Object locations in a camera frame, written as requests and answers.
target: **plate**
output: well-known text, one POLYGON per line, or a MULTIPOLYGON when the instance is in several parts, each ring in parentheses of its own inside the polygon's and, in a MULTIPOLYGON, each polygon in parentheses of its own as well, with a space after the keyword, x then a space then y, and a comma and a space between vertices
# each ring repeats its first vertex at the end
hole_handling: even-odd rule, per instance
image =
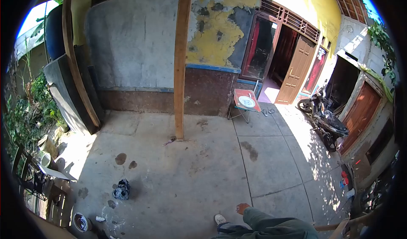
POLYGON ((247 96, 240 96, 239 101, 243 106, 245 106, 247 108, 254 108, 254 106, 256 105, 254 100, 252 100, 251 98, 249 98, 247 96))

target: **motorcycle wheel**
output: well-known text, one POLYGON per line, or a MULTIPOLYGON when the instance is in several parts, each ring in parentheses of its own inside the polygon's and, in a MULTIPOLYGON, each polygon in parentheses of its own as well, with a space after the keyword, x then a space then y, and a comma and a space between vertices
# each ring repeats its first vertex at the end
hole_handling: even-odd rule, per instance
POLYGON ((326 134, 323 136, 323 143, 329 152, 336 152, 338 142, 336 141, 336 139, 332 138, 331 134, 326 134))
POLYGON ((298 109, 303 111, 304 113, 311 113, 311 102, 309 99, 301 99, 297 104, 298 109))

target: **person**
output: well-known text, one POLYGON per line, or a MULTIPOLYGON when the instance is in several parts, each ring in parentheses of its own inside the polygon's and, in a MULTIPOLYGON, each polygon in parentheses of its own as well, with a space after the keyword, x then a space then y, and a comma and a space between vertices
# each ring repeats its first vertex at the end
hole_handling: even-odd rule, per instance
POLYGON ((216 214, 218 235, 212 239, 318 239, 318 232, 315 228, 297 218, 275 218, 248 204, 237 205, 236 211, 243 215, 243 221, 252 229, 227 222, 224 216, 216 214))

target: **wooden ventilation grille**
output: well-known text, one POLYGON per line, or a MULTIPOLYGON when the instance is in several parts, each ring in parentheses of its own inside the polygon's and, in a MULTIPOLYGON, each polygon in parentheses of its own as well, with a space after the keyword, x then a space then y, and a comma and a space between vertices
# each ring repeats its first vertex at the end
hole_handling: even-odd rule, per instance
POLYGON ((270 0, 261 0, 260 12, 267 13, 271 20, 274 18, 276 21, 282 21, 287 26, 318 43, 320 31, 288 8, 270 0))
POLYGON ((368 12, 362 0, 337 0, 341 13, 366 24, 368 12))
POLYGON ((267 12, 277 20, 281 20, 284 8, 268 0, 261 0, 260 11, 267 12))

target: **hand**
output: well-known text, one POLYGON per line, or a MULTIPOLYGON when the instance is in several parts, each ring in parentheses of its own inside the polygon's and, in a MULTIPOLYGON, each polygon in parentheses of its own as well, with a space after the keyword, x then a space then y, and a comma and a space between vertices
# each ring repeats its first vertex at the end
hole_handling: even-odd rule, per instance
POLYGON ((237 212, 238 214, 243 215, 243 212, 245 211, 245 209, 246 209, 247 207, 250 207, 250 206, 249 206, 248 204, 246 204, 246 203, 244 203, 244 204, 238 204, 238 205, 236 206, 236 212, 237 212))

